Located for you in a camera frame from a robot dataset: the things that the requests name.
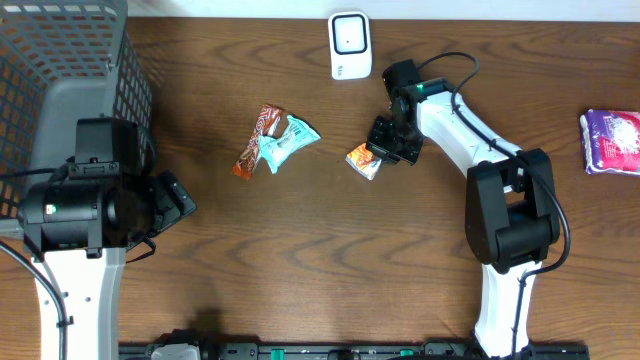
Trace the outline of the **small orange tissue pack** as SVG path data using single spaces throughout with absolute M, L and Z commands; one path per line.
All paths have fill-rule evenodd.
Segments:
M 362 143 L 346 156 L 347 163 L 360 175 L 373 180 L 379 172 L 382 160 L 366 148 Z

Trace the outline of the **teal green wipes pack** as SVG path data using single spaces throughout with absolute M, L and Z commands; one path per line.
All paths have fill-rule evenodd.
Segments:
M 272 174 L 276 174 L 294 152 L 321 139 L 320 134 L 304 120 L 293 115 L 288 115 L 287 120 L 288 125 L 279 138 L 259 137 L 261 157 Z

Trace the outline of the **red Top chocolate bar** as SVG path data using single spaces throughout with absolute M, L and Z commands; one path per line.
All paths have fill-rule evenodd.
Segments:
M 259 140 L 262 136 L 271 137 L 281 121 L 284 110 L 278 106 L 264 104 L 259 112 L 249 143 L 232 167 L 232 174 L 250 179 L 261 159 Z

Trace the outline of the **red purple sanitary pad pack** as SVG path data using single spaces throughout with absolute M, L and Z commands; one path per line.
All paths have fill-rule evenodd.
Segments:
M 639 176 L 639 113 L 590 109 L 580 116 L 588 174 Z

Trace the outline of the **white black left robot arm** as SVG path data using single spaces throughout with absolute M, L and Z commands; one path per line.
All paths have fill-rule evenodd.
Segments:
M 171 171 L 158 175 L 153 137 L 115 118 L 82 119 L 75 153 L 29 188 L 18 211 L 36 279 L 44 359 L 116 359 L 118 302 L 129 250 L 197 206 Z

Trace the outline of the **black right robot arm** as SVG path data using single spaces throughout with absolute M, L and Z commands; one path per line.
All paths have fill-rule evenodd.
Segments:
M 482 265 L 474 337 L 485 356 L 516 359 L 529 345 L 531 284 L 566 223 L 550 159 L 503 139 L 466 106 L 459 87 L 424 80 L 419 70 L 411 60 L 384 70 L 391 115 L 375 119 L 366 147 L 384 162 L 415 164 L 431 140 L 465 176 L 465 235 Z

